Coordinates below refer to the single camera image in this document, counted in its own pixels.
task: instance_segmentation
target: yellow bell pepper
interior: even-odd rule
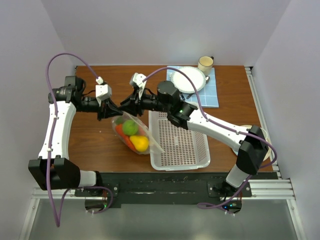
[[[149,140],[145,136],[130,136],[130,141],[140,153],[146,151],[149,147]]]

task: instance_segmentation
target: plastic bag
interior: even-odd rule
[[[139,118],[124,112],[112,118],[115,134],[137,154],[161,154],[164,150],[152,137],[148,127]]]

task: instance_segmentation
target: plastic basket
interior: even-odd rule
[[[207,136],[167,120],[167,114],[149,111],[149,130],[164,153],[150,153],[151,165],[159,171],[181,171],[205,168],[210,163]]]

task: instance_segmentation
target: blue placemat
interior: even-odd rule
[[[171,68],[179,69],[181,66],[168,66]],[[170,74],[172,74],[174,70],[168,69],[166,71],[166,80],[171,81]],[[210,74],[209,82],[199,91],[201,105],[205,108],[218,108],[218,94],[217,94],[217,86],[216,86],[216,74],[215,69],[212,68]],[[197,96],[194,93],[189,99],[187,99],[188,93],[183,93],[186,102],[198,102]]]

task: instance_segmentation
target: wooden table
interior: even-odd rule
[[[112,88],[112,100],[119,105],[133,89],[129,85],[134,73],[148,75],[164,66],[94,66],[93,69]],[[219,108],[205,108],[205,111],[224,121],[236,125],[260,125],[257,110],[243,66],[214,66]],[[92,73],[79,66],[76,75],[83,78],[85,92],[95,89]],[[154,93],[157,84],[166,80],[166,71],[149,79],[147,87]],[[148,126],[148,111],[141,120]],[[236,162],[236,155],[225,144],[208,137],[211,162],[208,167],[193,172],[228,172]],[[74,116],[70,139],[69,158],[81,170],[99,172],[156,172],[150,164],[149,155],[132,152],[115,136],[111,118],[97,121],[97,114],[77,112]],[[272,167],[262,171],[270,172]]]

